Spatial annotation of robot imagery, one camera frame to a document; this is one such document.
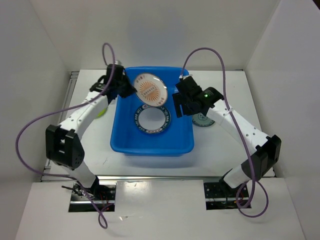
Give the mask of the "small blue patterned plate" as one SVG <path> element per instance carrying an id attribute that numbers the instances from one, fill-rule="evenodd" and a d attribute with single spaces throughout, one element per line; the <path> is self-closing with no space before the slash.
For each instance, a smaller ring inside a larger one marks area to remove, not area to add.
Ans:
<path id="1" fill-rule="evenodd" d="M 210 127 L 215 121 L 203 115 L 202 113 L 197 113 L 192 116 L 192 122 L 198 127 Z"/>

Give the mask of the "orange sunburst pattern plate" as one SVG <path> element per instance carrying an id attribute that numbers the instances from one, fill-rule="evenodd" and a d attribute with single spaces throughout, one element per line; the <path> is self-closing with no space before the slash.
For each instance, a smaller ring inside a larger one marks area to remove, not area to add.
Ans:
<path id="1" fill-rule="evenodd" d="M 137 97 L 151 107 L 163 106 L 168 100 L 168 89 L 164 82 L 151 73 L 141 73 L 133 81 Z"/>

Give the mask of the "dark green lettered plate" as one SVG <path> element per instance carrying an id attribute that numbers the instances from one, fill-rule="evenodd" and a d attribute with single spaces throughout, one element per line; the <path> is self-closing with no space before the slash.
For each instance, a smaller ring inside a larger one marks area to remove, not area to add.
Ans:
<path id="1" fill-rule="evenodd" d="M 133 114 L 133 123 L 139 133 L 159 135 L 169 129 L 172 115 L 165 106 L 140 105 Z"/>

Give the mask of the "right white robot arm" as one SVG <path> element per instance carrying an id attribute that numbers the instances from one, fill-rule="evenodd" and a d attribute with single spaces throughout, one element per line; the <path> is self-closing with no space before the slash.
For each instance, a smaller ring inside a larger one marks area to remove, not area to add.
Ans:
<path id="1" fill-rule="evenodd" d="M 180 76 L 172 95 L 177 117 L 201 113 L 220 125 L 244 147 L 247 159 L 220 179 L 219 191 L 232 196 L 249 180 L 260 180 L 279 160 L 282 141 L 254 127 L 227 103 L 224 93 L 213 87 L 202 89 L 192 76 Z"/>

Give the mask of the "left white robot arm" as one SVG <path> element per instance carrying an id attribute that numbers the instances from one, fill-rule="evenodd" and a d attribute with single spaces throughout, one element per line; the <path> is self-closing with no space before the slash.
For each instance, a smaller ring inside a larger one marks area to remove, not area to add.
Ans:
<path id="1" fill-rule="evenodd" d="M 120 64 L 109 64 L 106 73 L 91 86 L 80 107 L 58 125 L 49 125 L 45 130 L 46 157 L 76 179 L 83 186 L 82 194 L 89 200 L 96 199 L 107 189 L 85 163 L 82 136 L 113 100 L 136 92 L 125 68 Z"/>

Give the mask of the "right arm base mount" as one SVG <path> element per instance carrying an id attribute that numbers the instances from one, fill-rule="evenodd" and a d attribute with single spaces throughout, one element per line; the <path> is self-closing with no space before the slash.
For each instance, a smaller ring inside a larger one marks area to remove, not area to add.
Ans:
<path id="1" fill-rule="evenodd" d="M 228 188 L 223 190 L 217 178 L 205 178 L 203 180 L 203 189 L 205 197 L 206 210 L 231 210 L 237 209 L 237 201 L 245 205 L 249 199 L 249 192 L 245 186 L 236 198 L 237 188 Z"/>

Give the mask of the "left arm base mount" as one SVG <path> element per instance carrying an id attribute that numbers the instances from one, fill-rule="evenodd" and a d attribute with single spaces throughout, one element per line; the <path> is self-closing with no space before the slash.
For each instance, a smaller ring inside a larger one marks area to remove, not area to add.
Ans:
<path id="1" fill-rule="evenodd" d="M 96 211 L 84 191 L 77 183 L 74 183 L 72 187 L 62 187 L 71 191 L 68 208 L 69 213 L 86 213 Z M 115 200 L 117 184 L 116 182 L 107 182 L 105 187 L 106 190 L 104 190 L 98 197 L 94 196 L 90 192 L 88 195 L 100 211 L 114 212 L 116 206 Z"/>

